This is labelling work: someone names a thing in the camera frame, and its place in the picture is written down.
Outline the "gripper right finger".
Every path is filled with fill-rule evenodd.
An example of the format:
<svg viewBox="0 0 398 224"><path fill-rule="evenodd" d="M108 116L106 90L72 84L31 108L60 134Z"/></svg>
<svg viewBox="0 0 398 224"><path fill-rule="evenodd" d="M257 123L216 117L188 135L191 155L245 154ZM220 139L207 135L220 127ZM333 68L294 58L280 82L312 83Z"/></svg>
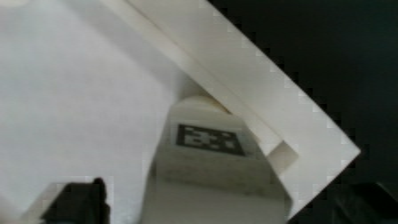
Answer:
<svg viewBox="0 0 398 224"><path fill-rule="evenodd" d="M330 224L398 224L398 183L357 183L333 190Z"/></svg>

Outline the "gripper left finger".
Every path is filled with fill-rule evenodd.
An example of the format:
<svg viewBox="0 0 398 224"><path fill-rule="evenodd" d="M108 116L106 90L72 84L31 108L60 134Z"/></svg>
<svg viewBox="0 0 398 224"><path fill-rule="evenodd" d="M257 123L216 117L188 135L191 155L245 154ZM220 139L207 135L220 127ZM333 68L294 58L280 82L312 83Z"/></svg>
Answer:
<svg viewBox="0 0 398 224"><path fill-rule="evenodd" d="M101 178L49 184L23 214L23 224L110 224Z"/></svg>

